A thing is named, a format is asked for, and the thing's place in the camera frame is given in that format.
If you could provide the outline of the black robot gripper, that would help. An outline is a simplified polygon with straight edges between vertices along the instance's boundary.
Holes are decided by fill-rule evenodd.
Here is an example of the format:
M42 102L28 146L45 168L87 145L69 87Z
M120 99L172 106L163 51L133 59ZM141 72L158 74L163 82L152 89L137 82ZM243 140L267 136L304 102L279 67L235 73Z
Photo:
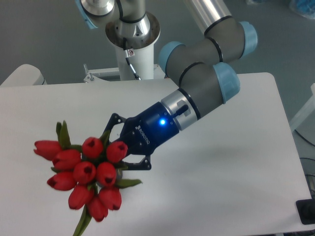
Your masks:
M121 133L111 141L112 129L121 123L124 123ZM157 102L135 117L126 119L113 113L99 139L103 143L124 142L127 145L127 155L145 155L138 163L123 161L123 164L129 171L149 171L152 168L150 154L178 133L179 128L173 117L162 103Z

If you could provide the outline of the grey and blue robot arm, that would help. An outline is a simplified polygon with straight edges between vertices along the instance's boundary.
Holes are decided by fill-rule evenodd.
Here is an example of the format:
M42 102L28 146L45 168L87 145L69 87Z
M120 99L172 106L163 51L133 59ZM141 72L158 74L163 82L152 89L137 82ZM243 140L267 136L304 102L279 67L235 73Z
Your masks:
M122 123L122 149L118 168L151 169L154 150L189 127L240 90L240 81L229 62L253 52L257 33L248 22L237 22L221 0L188 0L186 5L204 35L193 46L169 42L154 66L153 46L160 35L158 20L146 11L143 0L78 0L76 5L89 28L105 26L115 47L117 68L86 70L86 77L118 74L122 81L149 80L161 69L177 90L133 118L112 114L106 130Z

